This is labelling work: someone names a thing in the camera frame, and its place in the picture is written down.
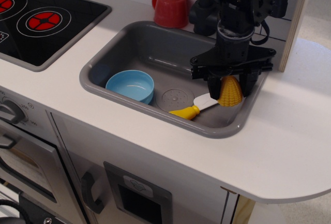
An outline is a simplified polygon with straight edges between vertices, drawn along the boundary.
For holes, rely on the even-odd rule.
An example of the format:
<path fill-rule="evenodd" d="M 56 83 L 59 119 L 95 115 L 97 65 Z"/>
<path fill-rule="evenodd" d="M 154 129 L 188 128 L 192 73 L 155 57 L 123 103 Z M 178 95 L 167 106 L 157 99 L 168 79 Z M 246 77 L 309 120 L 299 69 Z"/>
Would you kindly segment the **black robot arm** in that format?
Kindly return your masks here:
<path fill-rule="evenodd" d="M 190 60 L 193 79 L 207 81 L 210 96 L 219 99 L 224 77 L 239 76 L 243 96 L 251 94 L 259 75 L 273 68 L 273 49 L 263 48 L 268 37 L 253 40 L 256 27 L 270 33 L 268 16 L 284 16 L 287 0 L 197 0 L 189 22 L 196 34 L 216 35 L 214 46 Z"/>

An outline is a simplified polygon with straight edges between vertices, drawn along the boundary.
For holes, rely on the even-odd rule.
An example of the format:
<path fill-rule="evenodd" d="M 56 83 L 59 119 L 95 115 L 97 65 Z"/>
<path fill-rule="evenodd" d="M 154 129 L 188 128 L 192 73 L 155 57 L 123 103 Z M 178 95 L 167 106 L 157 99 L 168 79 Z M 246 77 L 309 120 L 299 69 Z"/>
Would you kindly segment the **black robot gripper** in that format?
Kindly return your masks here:
<path fill-rule="evenodd" d="M 238 75 L 244 97 L 251 94 L 261 73 L 271 71 L 276 50 L 252 46 L 250 37 L 227 37 L 218 34 L 215 45 L 190 60 L 193 79 L 207 79 L 212 99 L 219 99 L 221 78 Z"/>

